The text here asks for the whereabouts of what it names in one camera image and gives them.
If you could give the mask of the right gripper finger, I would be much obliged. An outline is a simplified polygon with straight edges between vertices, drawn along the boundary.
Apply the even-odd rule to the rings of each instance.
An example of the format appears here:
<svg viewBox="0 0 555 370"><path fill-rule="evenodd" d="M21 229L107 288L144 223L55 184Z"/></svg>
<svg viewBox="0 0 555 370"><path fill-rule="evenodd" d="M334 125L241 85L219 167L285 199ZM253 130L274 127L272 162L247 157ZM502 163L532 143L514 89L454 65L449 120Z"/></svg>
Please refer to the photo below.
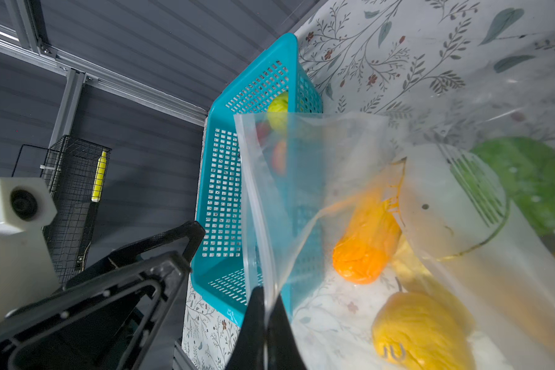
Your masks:
<svg viewBox="0 0 555 370"><path fill-rule="evenodd" d="M234 351L225 369L305 368L283 301L279 298L271 315L266 317L264 289L257 286L252 291Z"/></svg>

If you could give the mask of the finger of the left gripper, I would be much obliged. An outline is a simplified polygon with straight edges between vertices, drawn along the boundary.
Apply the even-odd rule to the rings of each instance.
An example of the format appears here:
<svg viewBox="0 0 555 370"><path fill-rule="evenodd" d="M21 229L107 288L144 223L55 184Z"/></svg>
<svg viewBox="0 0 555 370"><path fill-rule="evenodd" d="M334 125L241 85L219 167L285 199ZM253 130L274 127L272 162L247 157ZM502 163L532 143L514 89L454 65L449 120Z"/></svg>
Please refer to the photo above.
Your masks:
<svg viewBox="0 0 555 370"><path fill-rule="evenodd" d="M117 248L112 251L95 264L89 266L89 268L86 268L77 276L71 278L63 285L62 291L81 285L84 282L110 271L114 271L117 268L132 265L133 263L142 260L140 257L142 254L162 247L163 245L171 244L183 238L188 239L188 242L182 256L184 260L191 263L197 249L204 240L205 234L205 229L198 222L188 221L179 227L172 228L163 233L155 234L154 236L124 245L121 248Z"/></svg>
<svg viewBox="0 0 555 370"><path fill-rule="evenodd" d="M140 368L190 272L169 252L12 311L0 369Z"/></svg>

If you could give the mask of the yellow toy pepper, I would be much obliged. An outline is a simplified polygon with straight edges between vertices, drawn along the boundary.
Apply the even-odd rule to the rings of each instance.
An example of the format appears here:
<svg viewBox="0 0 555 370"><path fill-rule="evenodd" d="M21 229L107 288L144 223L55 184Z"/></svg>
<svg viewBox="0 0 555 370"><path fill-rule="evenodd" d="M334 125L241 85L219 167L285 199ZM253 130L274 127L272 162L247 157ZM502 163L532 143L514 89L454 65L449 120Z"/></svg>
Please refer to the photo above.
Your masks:
<svg viewBox="0 0 555 370"><path fill-rule="evenodd" d="M399 292L372 324L377 354L406 369L474 369L467 334L451 312L428 295Z"/></svg>

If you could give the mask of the clear zip top bag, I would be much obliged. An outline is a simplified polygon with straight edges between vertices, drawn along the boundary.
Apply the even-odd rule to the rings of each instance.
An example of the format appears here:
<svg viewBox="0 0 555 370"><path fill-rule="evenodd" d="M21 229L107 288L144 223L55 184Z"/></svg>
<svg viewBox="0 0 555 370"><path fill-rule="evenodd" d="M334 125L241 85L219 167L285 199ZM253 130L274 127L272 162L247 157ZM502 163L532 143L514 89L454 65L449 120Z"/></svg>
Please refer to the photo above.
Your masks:
<svg viewBox="0 0 555 370"><path fill-rule="evenodd" d="M262 368L555 369L555 59L234 121Z"/></svg>

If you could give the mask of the green toy lime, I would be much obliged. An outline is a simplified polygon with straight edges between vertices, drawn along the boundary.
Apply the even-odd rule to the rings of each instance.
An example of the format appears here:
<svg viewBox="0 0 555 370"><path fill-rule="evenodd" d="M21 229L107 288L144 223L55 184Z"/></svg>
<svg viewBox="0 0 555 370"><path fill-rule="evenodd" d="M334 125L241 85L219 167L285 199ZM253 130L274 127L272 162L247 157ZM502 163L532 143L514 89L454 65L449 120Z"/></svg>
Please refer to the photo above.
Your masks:
<svg viewBox="0 0 555 370"><path fill-rule="evenodd" d="M537 235L555 236L555 149L528 137L503 137L471 152L497 174Z"/></svg>

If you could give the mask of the pale yellow toy pear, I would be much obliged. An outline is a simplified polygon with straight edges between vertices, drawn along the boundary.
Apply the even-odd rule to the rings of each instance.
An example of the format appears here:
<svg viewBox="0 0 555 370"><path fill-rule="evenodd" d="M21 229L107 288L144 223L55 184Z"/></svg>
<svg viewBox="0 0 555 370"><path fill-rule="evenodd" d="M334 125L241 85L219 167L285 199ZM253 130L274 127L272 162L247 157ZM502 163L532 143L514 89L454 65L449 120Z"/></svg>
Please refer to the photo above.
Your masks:
<svg viewBox="0 0 555 370"><path fill-rule="evenodd" d="M404 234L401 234L391 265L402 287L410 292L427 294L449 311L467 336L473 332L476 328L473 316L418 259Z"/></svg>

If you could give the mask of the teal plastic basket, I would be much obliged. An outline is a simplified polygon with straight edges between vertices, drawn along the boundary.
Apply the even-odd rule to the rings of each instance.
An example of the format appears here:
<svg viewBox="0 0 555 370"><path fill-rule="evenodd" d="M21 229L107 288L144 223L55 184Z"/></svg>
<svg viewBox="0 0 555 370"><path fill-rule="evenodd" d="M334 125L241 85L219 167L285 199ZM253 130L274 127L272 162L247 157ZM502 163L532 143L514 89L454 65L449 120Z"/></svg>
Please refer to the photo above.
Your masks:
<svg viewBox="0 0 555 370"><path fill-rule="evenodd" d="M268 107L290 95L289 113L322 113L322 97L298 61L298 40L286 33L260 54L213 102L203 135L196 219L206 235L194 259L194 290L235 325L245 319L254 288L263 282L251 198L242 170L234 117L268 121ZM264 146L270 161L284 134L272 130Z"/></svg>

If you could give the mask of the yellow marker in basket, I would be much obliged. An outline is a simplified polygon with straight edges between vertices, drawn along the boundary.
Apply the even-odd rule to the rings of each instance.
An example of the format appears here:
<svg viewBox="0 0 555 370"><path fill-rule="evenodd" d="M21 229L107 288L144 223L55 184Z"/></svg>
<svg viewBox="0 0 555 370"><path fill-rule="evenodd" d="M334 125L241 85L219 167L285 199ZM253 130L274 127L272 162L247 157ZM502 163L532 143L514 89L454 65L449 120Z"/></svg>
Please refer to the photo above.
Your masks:
<svg viewBox="0 0 555 370"><path fill-rule="evenodd" d="M102 151L102 154L97 163L97 170L95 174L95 179L92 187L91 200L94 203L98 203L102 197L103 183L106 174L106 163L107 163L107 152Z"/></svg>

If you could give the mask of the pale red toy strawberry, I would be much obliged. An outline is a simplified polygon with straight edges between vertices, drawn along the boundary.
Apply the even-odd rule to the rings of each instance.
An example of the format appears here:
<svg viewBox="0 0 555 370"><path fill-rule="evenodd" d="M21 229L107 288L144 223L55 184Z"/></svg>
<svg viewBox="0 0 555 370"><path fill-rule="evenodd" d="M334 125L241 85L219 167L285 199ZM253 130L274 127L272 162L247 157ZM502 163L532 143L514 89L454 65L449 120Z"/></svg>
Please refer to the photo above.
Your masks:
<svg viewBox="0 0 555 370"><path fill-rule="evenodd" d="M268 137L271 135L271 132L271 125L267 121L256 124L257 140L261 147L265 145Z"/></svg>

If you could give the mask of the green toy pear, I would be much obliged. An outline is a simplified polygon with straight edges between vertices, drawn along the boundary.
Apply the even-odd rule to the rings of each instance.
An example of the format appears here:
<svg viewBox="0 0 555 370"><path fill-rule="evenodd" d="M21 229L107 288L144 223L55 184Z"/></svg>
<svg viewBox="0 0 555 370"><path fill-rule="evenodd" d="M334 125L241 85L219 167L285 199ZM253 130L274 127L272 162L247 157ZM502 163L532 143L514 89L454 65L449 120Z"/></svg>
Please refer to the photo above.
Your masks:
<svg viewBox="0 0 555 370"><path fill-rule="evenodd" d="M268 107L268 121L271 129L281 134L285 134L288 124L288 91L275 97Z"/></svg>

